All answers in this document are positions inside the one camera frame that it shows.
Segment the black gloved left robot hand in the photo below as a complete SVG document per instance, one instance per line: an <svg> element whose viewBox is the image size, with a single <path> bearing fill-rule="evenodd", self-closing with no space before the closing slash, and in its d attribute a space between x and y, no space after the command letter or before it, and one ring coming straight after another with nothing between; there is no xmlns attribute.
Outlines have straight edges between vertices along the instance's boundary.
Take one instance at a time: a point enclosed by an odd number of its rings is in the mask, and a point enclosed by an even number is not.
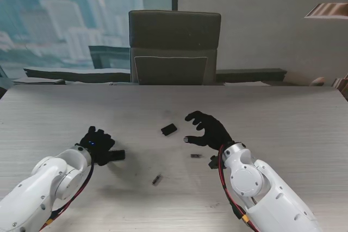
<svg viewBox="0 0 348 232"><path fill-rule="evenodd" d="M114 146L115 140L104 130L96 130L95 126L90 126L88 132L79 142L79 146L85 148L91 155L94 163L104 166L111 161L109 151Z"/></svg>

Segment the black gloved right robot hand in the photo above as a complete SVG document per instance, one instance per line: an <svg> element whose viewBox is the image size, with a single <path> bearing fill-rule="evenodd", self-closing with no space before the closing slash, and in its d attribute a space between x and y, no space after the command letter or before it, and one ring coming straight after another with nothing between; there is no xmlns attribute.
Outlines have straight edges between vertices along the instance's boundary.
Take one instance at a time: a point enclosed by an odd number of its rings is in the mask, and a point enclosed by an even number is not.
<svg viewBox="0 0 348 232"><path fill-rule="evenodd" d="M197 131L204 130L202 136L186 136L185 143L194 144L197 146L208 146L211 149L218 151L222 145L233 145L235 141L231 138L223 124L212 115L207 115L201 111L189 113L185 120L192 122Z"/></svg>

